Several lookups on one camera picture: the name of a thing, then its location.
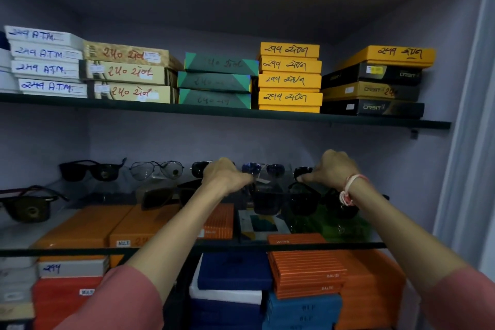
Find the pink sleeve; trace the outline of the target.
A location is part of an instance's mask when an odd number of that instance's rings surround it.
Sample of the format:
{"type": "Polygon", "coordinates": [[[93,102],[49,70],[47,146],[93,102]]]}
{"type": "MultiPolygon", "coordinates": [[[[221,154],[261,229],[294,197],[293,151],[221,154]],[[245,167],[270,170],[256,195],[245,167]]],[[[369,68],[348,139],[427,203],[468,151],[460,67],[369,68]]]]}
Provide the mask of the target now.
{"type": "Polygon", "coordinates": [[[495,282],[458,269],[427,291],[421,308],[434,330],[495,330],[495,282]]]}
{"type": "Polygon", "coordinates": [[[105,275],[94,294],[53,330],[162,330],[163,302],[142,272],[122,265],[105,275]]]}

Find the white cabinet frame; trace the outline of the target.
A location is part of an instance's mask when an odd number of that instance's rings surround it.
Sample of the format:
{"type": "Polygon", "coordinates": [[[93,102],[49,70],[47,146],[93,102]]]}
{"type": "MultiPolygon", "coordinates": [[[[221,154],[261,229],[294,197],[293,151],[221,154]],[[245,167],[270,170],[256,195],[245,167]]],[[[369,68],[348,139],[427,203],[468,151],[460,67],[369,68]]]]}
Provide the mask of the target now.
{"type": "Polygon", "coordinates": [[[481,0],[433,234],[495,282],[495,0],[481,0]]]}

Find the person's left forearm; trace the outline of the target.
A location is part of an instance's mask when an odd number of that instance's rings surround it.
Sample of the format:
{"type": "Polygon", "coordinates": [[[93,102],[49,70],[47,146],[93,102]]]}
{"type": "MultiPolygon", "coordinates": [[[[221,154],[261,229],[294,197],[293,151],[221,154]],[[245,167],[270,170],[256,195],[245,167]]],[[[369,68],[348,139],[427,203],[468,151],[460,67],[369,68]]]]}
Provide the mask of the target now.
{"type": "Polygon", "coordinates": [[[187,205],[127,262],[150,279],[162,302],[168,297],[198,234],[225,196],[202,185],[187,205]]]}

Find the stack of white boxes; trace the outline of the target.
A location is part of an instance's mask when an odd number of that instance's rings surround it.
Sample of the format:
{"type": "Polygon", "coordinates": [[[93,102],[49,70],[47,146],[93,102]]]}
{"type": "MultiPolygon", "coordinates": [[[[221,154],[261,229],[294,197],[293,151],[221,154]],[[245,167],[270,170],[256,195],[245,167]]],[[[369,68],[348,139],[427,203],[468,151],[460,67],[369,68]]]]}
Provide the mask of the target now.
{"type": "MultiPolygon", "coordinates": [[[[70,209],[47,221],[18,223],[0,228],[0,251],[4,249],[52,249],[58,228],[80,213],[70,209]]],[[[39,279],[38,257],[0,257],[0,304],[32,302],[32,287],[39,279]]]]}

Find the dark sunglasses brown lens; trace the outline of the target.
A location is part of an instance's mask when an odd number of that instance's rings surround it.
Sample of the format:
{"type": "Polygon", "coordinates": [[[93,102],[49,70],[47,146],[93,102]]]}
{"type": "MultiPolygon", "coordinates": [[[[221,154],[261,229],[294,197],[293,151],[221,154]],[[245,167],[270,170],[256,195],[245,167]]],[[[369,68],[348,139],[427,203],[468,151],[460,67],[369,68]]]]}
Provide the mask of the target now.
{"type": "Polygon", "coordinates": [[[24,224],[45,222],[51,217],[51,203],[69,202],[62,193],[41,185],[27,188],[0,189],[0,206],[10,218],[24,224]]]}

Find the white box blue handwriting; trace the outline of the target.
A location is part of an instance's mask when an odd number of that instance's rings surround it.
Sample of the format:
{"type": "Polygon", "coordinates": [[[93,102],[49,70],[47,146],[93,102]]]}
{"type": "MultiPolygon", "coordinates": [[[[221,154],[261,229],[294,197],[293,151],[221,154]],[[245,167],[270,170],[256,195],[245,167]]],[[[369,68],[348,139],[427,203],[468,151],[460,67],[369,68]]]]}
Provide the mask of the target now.
{"type": "Polygon", "coordinates": [[[39,44],[23,41],[11,41],[10,51],[13,58],[77,63],[83,60],[83,53],[71,47],[39,44]]]}
{"type": "Polygon", "coordinates": [[[24,95],[88,98],[87,85],[84,83],[30,78],[18,78],[17,80],[19,90],[24,95]]]}
{"type": "Polygon", "coordinates": [[[75,63],[13,59],[11,71],[17,76],[57,77],[79,79],[79,65],[75,63]]]}
{"type": "Polygon", "coordinates": [[[25,41],[30,43],[65,46],[80,51],[82,51],[84,47],[82,38],[68,32],[14,26],[4,26],[4,32],[9,42],[25,41]]]}

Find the beige box red handwriting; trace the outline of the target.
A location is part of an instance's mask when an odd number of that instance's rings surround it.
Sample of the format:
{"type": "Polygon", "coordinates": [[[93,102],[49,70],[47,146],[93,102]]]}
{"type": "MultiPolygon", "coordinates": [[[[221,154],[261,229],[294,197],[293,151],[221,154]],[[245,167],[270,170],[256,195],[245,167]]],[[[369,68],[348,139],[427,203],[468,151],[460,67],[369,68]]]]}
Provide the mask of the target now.
{"type": "Polygon", "coordinates": [[[178,89],[167,85],[88,81],[88,98],[97,100],[134,101],[176,104],[178,89]]]}
{"type": "Polygon", "coordinates": [[[133,83],[177,87],[177,74],[165,67],[147,64],[125,64],[79,60],[83,80],[111,83],[133,83]]]}
{"type": "Polygon", "coordinates": [[[83,40],[85,60],[124,64],[148,64],[183,71],[183,64],[170,51],[131,45],[109,44],[83,40]]]}

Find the orange striped box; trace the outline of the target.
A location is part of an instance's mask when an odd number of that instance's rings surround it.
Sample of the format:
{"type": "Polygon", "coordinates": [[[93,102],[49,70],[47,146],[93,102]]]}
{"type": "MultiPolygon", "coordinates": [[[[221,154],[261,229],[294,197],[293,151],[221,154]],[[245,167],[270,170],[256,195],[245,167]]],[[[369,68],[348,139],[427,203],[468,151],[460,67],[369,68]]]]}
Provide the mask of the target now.
{"type": "Polygon", "coordinates": [[[231,240],[234,231],[234,205],[218,204],[208,217],[197,239],[231,240]]]}
{"type": "MultiPolygon", "coordinates": [[[[270,234],[269,245],[294,246],[324,244],[319,233],[270,234]]],[[[297,287],[303,283],[343,283],[348,271],[332,250],[295,250],[268,253],[274,278],[281,287],[297,287]]]]}
{"type": "Polygon", "coordinates": [[[279,299],[292,299],[302,297],[313,297],[322,295],[339,294],[343,289],[344,283],[335,283],[330,285],[318,285],[318,286],[305,286],[296,288],[280,288],[277,285],[274,286],[275,296],[279,299]]]}

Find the person's right hand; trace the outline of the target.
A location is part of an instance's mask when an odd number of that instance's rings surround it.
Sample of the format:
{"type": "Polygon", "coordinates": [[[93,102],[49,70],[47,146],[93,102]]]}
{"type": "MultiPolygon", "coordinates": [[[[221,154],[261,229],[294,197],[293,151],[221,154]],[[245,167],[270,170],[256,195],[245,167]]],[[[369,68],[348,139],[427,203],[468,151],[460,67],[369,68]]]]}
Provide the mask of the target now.
{"type": "Polygon", "coordinates": [[[331,149],[323,153],[313,172],[320,172],[320,184],[340,191],[344,189],[350,177],[361,174],[357,164],[347,153],[331,149]]]}

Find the navy blue box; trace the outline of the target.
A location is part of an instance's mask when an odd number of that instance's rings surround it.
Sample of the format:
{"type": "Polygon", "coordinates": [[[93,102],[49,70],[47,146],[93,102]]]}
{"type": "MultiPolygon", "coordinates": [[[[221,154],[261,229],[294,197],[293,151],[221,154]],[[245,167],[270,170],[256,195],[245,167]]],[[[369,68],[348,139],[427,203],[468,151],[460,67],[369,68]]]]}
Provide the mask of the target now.
{"type": "Polygon", "coordinates": [[[270,290],[273,277],[263,251],[207,252],[201,256],[200,290],[270,290]]]}

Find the brown tinted sunglasses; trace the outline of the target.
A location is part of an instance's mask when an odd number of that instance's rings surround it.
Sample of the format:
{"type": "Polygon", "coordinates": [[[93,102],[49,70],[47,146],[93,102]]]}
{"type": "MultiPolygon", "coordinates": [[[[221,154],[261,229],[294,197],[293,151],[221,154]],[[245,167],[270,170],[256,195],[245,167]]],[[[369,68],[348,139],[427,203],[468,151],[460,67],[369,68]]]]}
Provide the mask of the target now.
{"type": "Polygon", "coordinates": [[[137,203],[142,211],[151,211],[175,204],[182,208],[200,186],[201,179],[180,184],[165,179],[153,179],[136,189],[137,203]]]}

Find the black wayfarer sunglasses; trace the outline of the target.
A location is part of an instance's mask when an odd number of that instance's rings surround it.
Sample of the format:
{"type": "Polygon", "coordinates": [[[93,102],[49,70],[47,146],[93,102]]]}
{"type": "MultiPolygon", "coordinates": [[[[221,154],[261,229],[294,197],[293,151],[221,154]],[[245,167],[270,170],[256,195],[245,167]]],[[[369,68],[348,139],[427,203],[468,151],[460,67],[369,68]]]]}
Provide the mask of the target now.
{"type": "Polygon", "coordinates": [[[118,178],[119,170],[126,161],[127,158],[124,158],[120,164],[101,164],[93,160],[78,160],[59,164],[59,170],[62,178],[67,182],[80,182],[87,172],[97,181],[112,182],[118,178]]]}

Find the large black sunglasses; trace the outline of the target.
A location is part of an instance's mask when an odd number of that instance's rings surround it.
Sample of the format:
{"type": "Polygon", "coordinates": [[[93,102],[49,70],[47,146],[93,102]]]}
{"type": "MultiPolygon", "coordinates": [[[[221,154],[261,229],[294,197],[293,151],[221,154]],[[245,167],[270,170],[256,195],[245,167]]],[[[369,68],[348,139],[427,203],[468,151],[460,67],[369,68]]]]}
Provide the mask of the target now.
{"type": "Polygon", "coordinates": [[[276,215],[290,210],[296,216],[315,213],[322,195],[307,184],[294,182],[288,186],[278,183],[251,183],[247,191],[254,211],[259,215],[276,215]]]}

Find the dark green box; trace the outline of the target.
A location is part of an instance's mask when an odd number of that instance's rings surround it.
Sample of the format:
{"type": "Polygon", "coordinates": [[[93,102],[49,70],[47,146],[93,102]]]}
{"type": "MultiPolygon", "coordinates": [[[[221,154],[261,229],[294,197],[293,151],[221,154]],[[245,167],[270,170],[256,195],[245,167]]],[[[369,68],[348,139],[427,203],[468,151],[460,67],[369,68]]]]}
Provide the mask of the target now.
{"type": "Polygon", "coordinates": [[[318,205],[309,216],[294,215],[286,208],[282,216],[291,233],[319,233],[328,242],[368,242],[372,227],[359,215],[350,220],[340,220],[324,205],[318,205]]]}

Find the blue lens aviator sunglasses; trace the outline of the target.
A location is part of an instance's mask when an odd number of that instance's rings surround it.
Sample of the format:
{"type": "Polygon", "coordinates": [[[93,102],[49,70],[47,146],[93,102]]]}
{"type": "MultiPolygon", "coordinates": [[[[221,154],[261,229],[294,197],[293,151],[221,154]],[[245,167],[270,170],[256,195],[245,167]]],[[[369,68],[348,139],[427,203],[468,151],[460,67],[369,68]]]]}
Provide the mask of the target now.
{"type": "Polygon", "coordinates": [[[242,173],[248,173],[258,177],[263,171],[266,171],[269,177],[282,177],[285,173],[283,164],[260,164],[255,162],[244,163],[241,167],[242,173]]]}

